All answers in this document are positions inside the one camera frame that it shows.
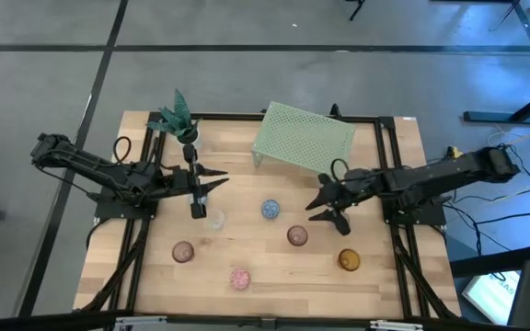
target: green mesh tray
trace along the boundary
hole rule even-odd
[[[253,143],[253,162],[263,155],[318,173],[330,173],[336,158],[349,161],[355,126],[271,102]]]

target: black stand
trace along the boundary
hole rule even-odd
[[[514,113],[498,113],[485,111],[464,112],[465,121],[530,124],[530,102]]]
[[[359,10],[361,9],[361,6],[363,6],[363,3],[365,2],[365,0],[345,0],[347,2],[355,2],[357,1],[358,5],[357,5],[357,9],[355,9],[355,11],[353,12],[353,14],[351,15],[351,17],[349,18],[350,21],[354,20],[355,17],[357,16],[357,14],[359,13]]]

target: gray floor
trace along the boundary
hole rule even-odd
[[[118,4],[0,0],[0,43],[105,44]],[[354,4],[339,0],[249,0],[242,6],[232,0],[139,0],[130,1],[117,42],[530,45],[514,13],[497,28],[507,8],[370,0],[350,23]],[[7,211],[0,222],[0,317],[14,313],[57,188],[55,179],[29,164],[29,152],[41,131],[75,136],[100,58],[100,52],[0,53],[0,208]],[[530,100],[530,54],[114,52],[86,149],[109,157],[121,113],[168,104],[174,88],[183,92],[192,110],[202,112],[256,112],[276,100],[321,114],[336,102],[345,114],[414,116],[432,159],[448,145],[475,150],[499,131],[493,125],[464,123],[463,111],[514,111]],[[530,127],[501,128],[530,132]],[[530,170],[530,139],[517,148]],[[77,183],[96,188],[80,178]],[[492,198],[528,185],[521,174],[503,186],[462,188],[458,196]],[[491,206],[480,200],[458,206],[486,220],[529,212],[530,195]],[[37,314],[71,309],[93,210],[93,202],[81,192],[71,193]],[[447,233],[473,249],[474,232],[455,214],[447,216]],[[530,245],[530,217],[482,229],[510,248]],[[451,257],[459,257],[453,250]],[[483,251],[502,248],[483,238]]]

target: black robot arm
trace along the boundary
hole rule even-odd
[[[328,206],[309,220],[333,222],[341,234],[347,235],[351,228],[342,212],[373,196],[393,204],[395,214],[385,215],[387,218],[418,220],[423,207],[446,201],[441,194],[477,181],[505,183],[519,172],[506,154],[505,146],[500,146],[417,168],[353,169],[340,181],[321,174],[318,180],[322,187],[306,209]]]
[[[185,161],[189,169],[175,165],[172,173],[163,175],[157,164],[141,161],[129,164],[112,163],[101,157],[75,148],[69,139],[60,134],[42,133],[38,144],[30,154],[32,164],[38,169],[66,168],[107,188],[111,195],[87,194],[95,202],[115,200],[133,207],[146,205],[169,197],[192,194],[191,216],[206,216],[205,206],[200,199],[212,189],[226,182],[222,178],[211,183],[201,184],[199,176],[220,176],[225,171],[206,169],[197,163],[198,155],[193,145],[183,147]]]

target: wooden tabletop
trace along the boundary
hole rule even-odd
[[[124,112],[119,136],[132,139],[130,160],[140,156],[148,112]],[[421,137],[414,118],[395,118],[402,163],[425,162]],[[305,211],[317,194],[316,174],[264,158],[253,166],[250,147],[260,121],[202,120],[199,161],[228,171],[230,180],[210,193],[209,218],[221,211],[225,226],[215,231],[205,220],[190,216],[188,197],[161,200],[151,222],[135,311],[145,314],[275,315],[286,317],[402,317],[394,251],[384,224],[380,200],[373,198],[349,208],[351,234],[340,235],[331,223],[310,222],[320,209]],[[374,127],[355,124],[350,166],[379,167]],[[386,153],[391,160],[385,132]],[[167,136],[163,164],[185,165],[181,146]],[[280,215],[266,221],[260,213],[264,200],[281,205]],[[124,220],[110,220],[91,238],[75,308],[87,304],[116,268]],[[292,225],[308,231],[300,247],[286,239]],[[459,306],[443,238],[428,226],[416,226],[422,271],[433,289],[456,314]],[[171,250],[179,241],[195,248],[191,262],[179,264]],[[353,272],[337,265],[339,252],[354,249],[361,266]],[[251,283],[233,290],[230,274],[249,271]],[[122,285],[120,307],[125,305],[130,275]],[[414,282],[409,276],[413,312],[418,313]]]

